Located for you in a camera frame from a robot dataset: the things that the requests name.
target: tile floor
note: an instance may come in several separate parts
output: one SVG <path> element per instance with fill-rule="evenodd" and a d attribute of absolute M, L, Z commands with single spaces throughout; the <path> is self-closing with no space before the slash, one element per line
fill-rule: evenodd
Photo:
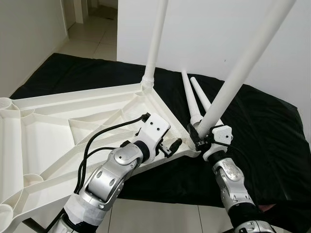
<path fill-rule="evenodd" d="M 59 53 L 77 57 L 117 60 L 117 19 L 89 17 L 85 24 L 75 23 L 69 41 Z"/>
<path fill-rule="evenodd" d="M 59 53 L 116 61 L 117 20 L 90 17 L 85 24 L 74 24 L 69 29 L 69 41 Z M 116 200 L 97 232 L 222 233 L 229 229 L 231 223 L 222 208 L 120 199 Z M 15 233 L 34 231 L 20 224 Z"/>

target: white pipe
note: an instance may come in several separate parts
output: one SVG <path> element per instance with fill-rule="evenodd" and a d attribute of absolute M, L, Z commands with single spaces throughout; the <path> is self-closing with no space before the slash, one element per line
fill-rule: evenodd
<path fill-rule="evenodd" d="M 198 127 L 198 133 L 201 138 L 206 136 L 209 129 L 215 126 L 216 122 L 223 115 L 247 78 L 249 72 L 252 70 L 269 45 L 273 36 L 280 28 L 294 3 L 295 0 L 276 0 L 270 12 L 265 17 L 262 25 L 255 33 L 253 40 L 235 64 L 233 70 L 201 121 Z"/>
<path fill-rule="evenodd" d="M 205 112 L 208 111 L 209 107 L 210 107 L 210 101 L 207 98 L 207 96 L 205 95 L 204 91 L 202 90 L 201 86 L 199 85 L 199 83 L 197 82 L 197 80 L 195 79 L 195 77 L 191 77 L 190 81 L 192 83 L 192 86 L 196 92 L 196 94 L 198 95 Z M 223 122 L 219 119 L 216 123 L 216 125 L 223 125 Z"/>
<path fill-rule="evenodd" d="M 191 84 L 189 82 L 189 78 L 187 75 L 187 72 L 185 70 L 181 71 L 181 75 L 183 77 L 183 82 L 184 82 L 184 87 L 185 87 L 185 92 L 186 92 L 186 97 L 187 97 L 187 103 L 189 107 L 189 112 L 190 112 L 190 123 L 193 125 L 195 128 L 198 126 L 198 123 L 203 119 L 201 116 L 198 104 L 195 100 L 193 90 L 191 88 Z"/>
<path fill-rule="evenodd" d="M 168 2 L 169 2 L 168 0 L 159 1 L 145 74 L 141 80 L 141 88 L 145 93 L 150 92 L 154 86 L 156 60 L 159 52 L 159 46 L 161 42 L 161 36 Z"/>

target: white tape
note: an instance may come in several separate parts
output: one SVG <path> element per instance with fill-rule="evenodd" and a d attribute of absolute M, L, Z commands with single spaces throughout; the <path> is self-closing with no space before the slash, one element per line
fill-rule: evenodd
<path fill-rule="evenodd" d="M 93 226 L 99 226 L 107 213 L 92 206 L 78 194 L 71 195 L 64 209 L 72 223 L 78 224 L 84 221 Z"/>

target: white tube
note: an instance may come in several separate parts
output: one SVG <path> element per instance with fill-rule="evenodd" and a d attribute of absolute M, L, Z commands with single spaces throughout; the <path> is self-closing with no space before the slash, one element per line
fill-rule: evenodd
<path fill-rule="evenodd" d="M 165 20 L 165 14 L 167 9 L 168 0 L 159 0 L 157 9 L 154 31 L 149 48 L 148 60 L 145 69 L 145 74 L 141 80 L 141 88 L 144 93 L 149 93 L 154 86 L 154 74 L 156 68 L 156 60 L 159 52 L 159 46 L 161 42 L 161 36 L 163 31 L 163 25 Z"/>
<path fill-rule="evenodd" d="M 185 92 L 186 92 L 186 97 L 187 97 L 187 103 L 188 103 L 189 112 L 191 116 L 190 123 L 196 128 L 198 126 L 198 123 L 200 123 L 200 120 L 203 119 L 203 117 L 201 116 L 198 104 L 195 100 L 194 93 L 191 88 L 191 84 L 189 82 L 187 72 L 183 70 L 181 72 L 181 75 L 183 77 L 183 82 L 184 82 L 184 87 L 185 87 Z"/>
<path fill-rule="evenodd" d="M 205 112 L 208 111 L 209 107 L 210 107 L 210 101 L 207 98 L 207 96 L 205 95 L 204 91 L 202 90 L 201 86 L 199 85 L 199 83 L 197 82 L 197 80 L 195 79 L 195 77 L 191 77 L 190 81 L 192 83 L 192 86 L 196 92 L 196 94 L 198 95 Z M 219 119 L 216 123 L 216 125 L 223 125 L 223 122 Z"/>
<path fill-rule="evenodd" d="M 273 4 L 262 25 L 255 33 L 253 40 L 235 64 L 211 107 L 201 121 L 198 127 L 198 133 L 201 138 L 206 136 L 209 129 L 213 127 L 223 115 L 247 78 L 249 72 L 280 28 L 294 3 L 295 0 L 276 0 Z"/>

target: black cloth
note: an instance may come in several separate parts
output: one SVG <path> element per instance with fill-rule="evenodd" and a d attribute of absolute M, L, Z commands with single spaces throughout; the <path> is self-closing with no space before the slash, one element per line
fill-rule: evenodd
<path fill-rule="evenodd" d="M 143 73 L 144 66 L 55 53 L 11 98 L 139 83 Z M 211 101 L 224 83 L 202 75 L 189 76 L 196 77 Z M 154 89 L 187 128 L 190 114 L 181 74 L 156 68 Z M 198 98 L 197 102 L 204 115 Z M 274 207 L 267 215 L 272 213 L 269 218 L 278 226 L 305 232 L 311 222 L 311 153 L 297 108 L 243 85 L 222 121 L 232 127 L 232 145 L 244 153 L 229 151 L 245 175 L 251 197 L 261 205 L 276 203 L 278 209 Z M 120 197 L 222 206 L 211 166 L 201 157 L 184 156 L 136 175 L 126 182 Z M 300 214 L 291 214 L 293 209 Z M 286 221 L 276 220 L 273 211 L 281 211 L 279 215 Z"/>

